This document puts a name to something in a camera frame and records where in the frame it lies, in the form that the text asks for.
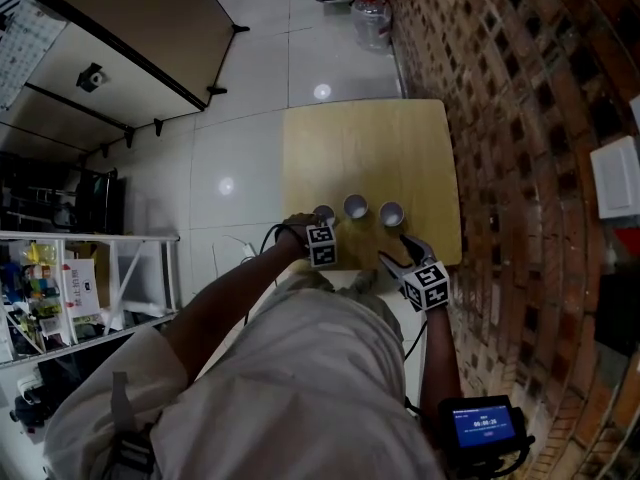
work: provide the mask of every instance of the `backpack strap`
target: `backpack strap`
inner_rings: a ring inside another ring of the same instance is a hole
[[[127,382],[126,372],[113,372],[111,417],[115,435],[102,475],[104,480],[147,480],[155,469],[150,427],[142,432],[137,430],[133,407],[127,398]]]

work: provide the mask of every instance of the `screen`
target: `screen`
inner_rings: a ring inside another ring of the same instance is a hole
[[[461,448],[509,439],[516,435],[506,405],[453,411]]]

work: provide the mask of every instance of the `white shirt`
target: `white shirt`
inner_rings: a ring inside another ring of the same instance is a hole
[[[270,299],[187,388],[155,329],[136,333],[54,414],[56,477],[88,478],[113,436],[113,371],[150,437],[163,479],[444,479],[404,409],[402,345],[364,306],[301,290]]]

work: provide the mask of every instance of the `sleeve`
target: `sleeve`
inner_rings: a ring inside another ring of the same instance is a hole
[[[187,388],[187,372],[167,340],[154,328],[135,333],[53,415],[44,456],[55,478],[89,478],[94,461],[111,444],[113,372],[127,374],[127,398],[140,430]]]

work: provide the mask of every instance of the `white cup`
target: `white cup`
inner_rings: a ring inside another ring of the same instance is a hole
[[[320,220],[327,226],[333,227],[336,223],[336,212],[329,205],[321,204],[316,206],[312,213],[320,217]]]
[[[385,227],[394,228],[402,224],[403,220],[404,210],[398,203],[389,201],[380,207],[380,221]]]
[[[344,213],[350,219],[361,219],[367,214],[369,205],[367,200],[359,194],[351,194],[347,196],[343,204]]]

